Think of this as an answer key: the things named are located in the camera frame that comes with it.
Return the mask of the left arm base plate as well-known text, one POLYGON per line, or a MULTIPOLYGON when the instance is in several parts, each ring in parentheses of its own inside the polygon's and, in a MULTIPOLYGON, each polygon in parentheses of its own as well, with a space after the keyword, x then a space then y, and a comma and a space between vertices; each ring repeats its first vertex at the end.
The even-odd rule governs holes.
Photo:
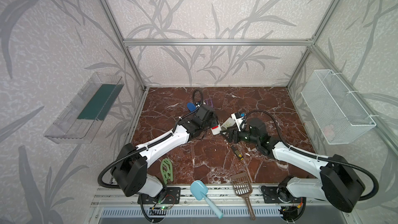
POLYGON ((181 197, 180 187, 166 187, 156 197, 150 197, 146 194, 141 194, 138 197, 138 204, 154 205, 154 204, 179 204, 181 197))

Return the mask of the white remote control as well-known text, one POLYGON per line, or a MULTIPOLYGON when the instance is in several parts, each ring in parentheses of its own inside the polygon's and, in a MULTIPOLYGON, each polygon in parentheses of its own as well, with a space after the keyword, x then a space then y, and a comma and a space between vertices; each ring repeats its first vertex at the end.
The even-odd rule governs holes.
POLYGON ((235 125, 236 122, 231 117, 228 118, 223 124, 218 124, 211 128, 213 135, 218 135, 221 131, 225 131, 227 128, 235 125))

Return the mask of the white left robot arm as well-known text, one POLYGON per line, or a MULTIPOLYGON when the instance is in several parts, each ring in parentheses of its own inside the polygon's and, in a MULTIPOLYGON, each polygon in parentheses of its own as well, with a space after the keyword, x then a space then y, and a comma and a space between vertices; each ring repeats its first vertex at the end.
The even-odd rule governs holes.
POLYGON ((197 138, 207 129, 215 130, 214 135, 219 134, 219 121, 211 106, 201 105, 180 118, 163 135, 137 146, 131 143, 123 146, 117 159, 99 173, 97 182, 104 188, 121 189, 126 197, 138 194, 163 200, 167 187, 147 170, 166 153, 197 138))

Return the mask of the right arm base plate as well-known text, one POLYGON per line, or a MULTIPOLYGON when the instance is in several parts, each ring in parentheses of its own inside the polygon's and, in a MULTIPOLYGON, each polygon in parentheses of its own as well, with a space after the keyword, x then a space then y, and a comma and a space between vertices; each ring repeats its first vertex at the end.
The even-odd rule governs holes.
POLYGON ((299 204, 301 198, 295 198, 286 187, 261 186, 264 203, 299 204))

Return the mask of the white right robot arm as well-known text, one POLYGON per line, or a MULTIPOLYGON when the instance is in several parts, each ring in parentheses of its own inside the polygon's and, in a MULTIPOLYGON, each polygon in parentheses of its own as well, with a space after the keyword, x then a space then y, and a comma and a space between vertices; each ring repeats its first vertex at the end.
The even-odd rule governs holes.
POLYGON ((350 213, 359 201, 373 198, 379 182, 368 170, 348 163, 340 155, 322 156, 286 143, 282 137, 268 134, 266 124, 247 114, 231 115, 234 124, 227 128, 231 143, 255 144, 257 151, 271 159, 291 164, 313 176, 302 179, 287 177, 279 184, 279 197, 313 198, 328 201, 336 209, 350 213))

